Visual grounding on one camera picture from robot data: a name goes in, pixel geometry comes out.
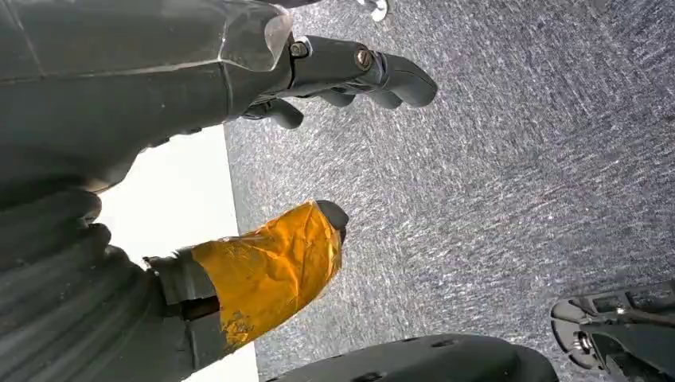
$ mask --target robotic arm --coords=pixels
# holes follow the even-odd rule
[[[221,46],[222,25],[206,22],[223,11],[213,7],[0,1],[0,380],[181,380],[254,337],[221,333],[229,284],[215,281],[204,248],[149,258],[143,270],[94,223],[96,193],[122,181],[147,147],[241,116],[295,128],[302,115],[285,97],[345,106],[365,94],[419,107],[435,96],[412,62],[352,41],[287,35],[269,68],[242,68],[248,61],[222,49],[248,52],[255,42]],[[263,11],[242,13],[228,30],[283,21]],[[190,45],[210,33],[218,45]],[[219,59],[201,60],[213,46]],[[344,212],[326,201],[305,211],[339,232],[339,248]],[[274,231],[261,229],[252,235]]]

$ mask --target black plastic cover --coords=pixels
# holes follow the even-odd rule
[[[268,382],[556,382],[534,350],[492,337],[443,334],[371,346]]]

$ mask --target metal screw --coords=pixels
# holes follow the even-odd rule
[[[589,354],[593,350],[593,343],[591,339],[583,332],[579,332],[576,335],[576,339],[572,342],[572,347],[577,350],[581,350],[586,354]]]
[[[304,58],[310,55],[310,50],[307,48],[307,45],[301,41],[296,41],[291,44],[291,57],[293,58]]]
[[[356,58],[357,66],[364,72],[370,70],[370,67],[373,66],[373,54],[367,48],[359,48]]]

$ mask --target robotic finger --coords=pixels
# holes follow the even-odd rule
[[[412,61],[371,51],[358,42],[307,36],[289,44],[288,51],[292,71],[288,87],[263,95],[245,118],[274,117],[282,126],[295,128],[302,122],[299,111],[270,99],[319,97],[345,107],[364,94],[383,108],[396,109],[403,103],[427,106],[438,92],[436,82]]]

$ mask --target gold foil wrap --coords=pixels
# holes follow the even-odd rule
[[[341,267],[340,233],[314,202],[241,237],[192,249],[220,302],[230,353],[299,312]]]

